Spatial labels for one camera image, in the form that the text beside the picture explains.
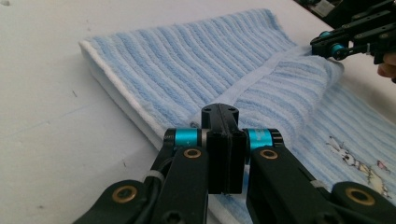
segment human hand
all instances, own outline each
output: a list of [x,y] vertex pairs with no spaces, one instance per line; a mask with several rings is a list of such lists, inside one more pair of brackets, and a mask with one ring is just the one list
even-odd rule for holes
[[396,53],[388,53],[384,55],[384,62],[378,66],[377,73],[381,77],[396,78]]

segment black mechanical arm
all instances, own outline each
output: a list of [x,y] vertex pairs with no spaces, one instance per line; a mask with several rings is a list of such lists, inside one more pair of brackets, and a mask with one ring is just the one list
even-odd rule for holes
[[105,190],[75,223],[206,223],[208,194],[242,192],[254,223],[393,223],[396,207],[353,182],[328,192],[283,145],[275,129],[238,128],[239,111],[202,109],[202,129],[168,129],[144,182]]
[[383,62],[384,54],[396,51],[396,4],[387,0],[352,17],[352,22],[325,31],[311,41],[312,54],[335,60],[366,53],[374,64]]

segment towel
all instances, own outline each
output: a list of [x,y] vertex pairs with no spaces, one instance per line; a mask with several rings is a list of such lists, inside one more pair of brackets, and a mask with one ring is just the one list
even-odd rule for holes
[[[296,46],[267,9],[95,36],[80,47],[156,148],[166,129],[196,127],[203,106],[233,105],[240,128],[279,129],[286,147],[329,187],[350,180],[395,203],[395,125],[337,82],[340,63]],[[220,222],[251,223],[247,179],[242,195],[210,196]]]

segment white table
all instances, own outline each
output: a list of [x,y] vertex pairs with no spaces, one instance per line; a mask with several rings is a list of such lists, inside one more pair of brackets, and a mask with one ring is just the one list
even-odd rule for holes
[[[71,223],[109,185],[140,179],[156,156],[91,76],[79,40],[259,7],[300,45],[331,29],[291,0],[9,3],[0,5],[0,223]],[[344,63],[343,82],[395,117],[396,88],[375,75],[373,59]]]

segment towel fold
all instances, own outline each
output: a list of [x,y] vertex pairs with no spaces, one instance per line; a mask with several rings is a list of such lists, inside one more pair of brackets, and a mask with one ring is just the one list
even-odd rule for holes
[[[396,191],[395,125],[336,84],[342,65],[297,47],[269,10],[96,36],[80,46],[157,148],[167,128],[196,125],[203,106],[223,103],[240,110],[241,128],[279,129],[329,186],[351,180],[389,199]],[[345,162],[336,147],[372,172]],[[373,173],[382,181],[376,186],[367,181]],[[243,196],[211,196],[209,208],[223,223],[251,222]]]

